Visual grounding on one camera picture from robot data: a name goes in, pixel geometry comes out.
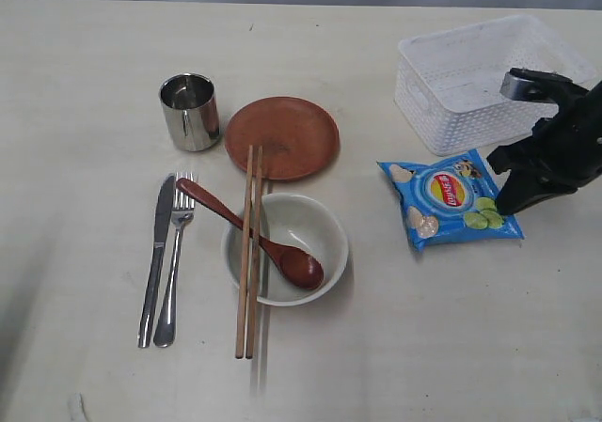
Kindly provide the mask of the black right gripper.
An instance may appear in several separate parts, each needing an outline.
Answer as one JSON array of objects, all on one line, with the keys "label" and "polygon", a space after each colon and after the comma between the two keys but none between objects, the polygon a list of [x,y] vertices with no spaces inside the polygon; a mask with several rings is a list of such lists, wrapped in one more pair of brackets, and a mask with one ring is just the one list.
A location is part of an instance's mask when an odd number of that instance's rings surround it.
[{"label": "black right gripper", "polygon": [[502,215],[516,214],[551,195],[568,195],[578,189],[577,182],[552,165],[532,139],[498,146],[487,161],[496,174],[509,173],[496,198]]}]

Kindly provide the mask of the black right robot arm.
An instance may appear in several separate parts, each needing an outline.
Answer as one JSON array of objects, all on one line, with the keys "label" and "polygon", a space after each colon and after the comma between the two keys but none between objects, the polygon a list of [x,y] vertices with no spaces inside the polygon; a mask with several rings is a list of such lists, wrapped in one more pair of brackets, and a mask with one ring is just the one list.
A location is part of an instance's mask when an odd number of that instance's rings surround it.
[{"label": "black right robot arm", "polygon": [[559,195],[571,195],[601,175],[601,86],[588,90],[566,79],[522,78],[518,94],[558,106],[540,118],[531,135],[487,156],[497,174],[509,176],[497,203],[507,213]]}]

